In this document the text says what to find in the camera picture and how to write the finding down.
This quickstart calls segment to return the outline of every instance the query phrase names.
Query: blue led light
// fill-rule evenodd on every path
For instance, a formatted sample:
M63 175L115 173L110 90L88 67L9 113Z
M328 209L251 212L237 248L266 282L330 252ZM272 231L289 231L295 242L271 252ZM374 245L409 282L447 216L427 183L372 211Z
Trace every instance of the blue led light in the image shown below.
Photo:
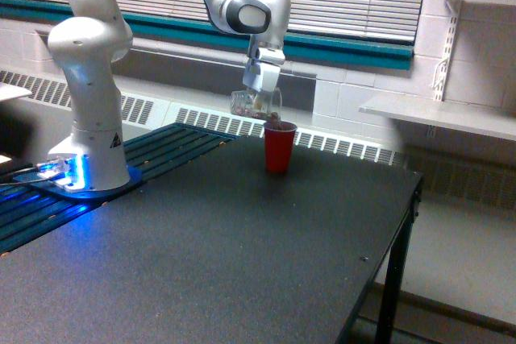
M83 189L86 186L85 170L84 155L76 155L70 162L70 170L66 172L66 176L72 179L75 189Z

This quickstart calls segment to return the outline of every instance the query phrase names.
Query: shelf bracket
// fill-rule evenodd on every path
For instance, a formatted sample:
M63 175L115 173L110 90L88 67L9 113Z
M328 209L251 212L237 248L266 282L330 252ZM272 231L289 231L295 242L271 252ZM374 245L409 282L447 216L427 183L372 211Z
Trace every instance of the shelf bracket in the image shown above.
M453 47L456 40L457 26L459 24L462 2L446 0L446 5L451 11L451 18L448 26L446 42L444 44L444 53L441 61L435 67L434 80L432 81L434 100L436 101L442 101L444 99L444 90L446 88L448 71L450 68L450 62L452 60Z

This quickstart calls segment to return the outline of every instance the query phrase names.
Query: cable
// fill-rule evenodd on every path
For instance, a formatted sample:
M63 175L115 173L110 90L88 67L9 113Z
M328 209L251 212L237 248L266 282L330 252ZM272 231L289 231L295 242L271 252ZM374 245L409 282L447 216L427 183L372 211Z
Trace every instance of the cable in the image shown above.
M16 181L14 183L1 183L0 187L7 187L7 186L16 187L18 185L29 185L29 184L34 184L34 183L43 183L44 181L53 180L53 179L56 179L58 177L59 176L52 176L52 177L47 177L45 179L36 179L36 180L28 180L28 181Z
M0 176L0 180L5 180L8 177L14 177L21 173L34 172L34 171L38 171L38 168L37 167L29 167L29 168L19 169L18 171L9 172L9 173L6 173L6 174Z

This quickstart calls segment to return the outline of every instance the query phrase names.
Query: table top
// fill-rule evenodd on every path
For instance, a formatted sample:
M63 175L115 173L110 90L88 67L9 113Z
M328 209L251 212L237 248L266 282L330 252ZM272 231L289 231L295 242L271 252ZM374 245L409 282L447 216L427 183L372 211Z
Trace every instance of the table top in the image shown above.
M335 342L421 176L263 153L233 141L0 259L0 341Z

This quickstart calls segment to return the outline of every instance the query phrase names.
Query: radiator vent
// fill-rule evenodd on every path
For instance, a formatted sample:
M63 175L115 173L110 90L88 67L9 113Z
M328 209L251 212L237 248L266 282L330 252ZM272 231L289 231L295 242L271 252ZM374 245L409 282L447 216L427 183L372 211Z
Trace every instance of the radiator vent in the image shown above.
M70 110L72 100L67 85L64 82L32 77L6 70L0 71L0 82L28 89L32 95L28 98L52 106ZM122 120L146 126L154 106L154 101L144 97L122 96Z
M199 126L201 128L219 131L237 136L264 136L263 121L253 118L242 118L232 114L217 112L215 110L204 110L194 106L181 105L176 110L175 122ZM387 149L380 144L369 143L343 136L329 135L320 131L313 131L300 128L294 138L294 143L299 147L317 149L335 153L338 155L352 156L362 160L379 162L392 165L394 155L399 164L403 163L405 156Z

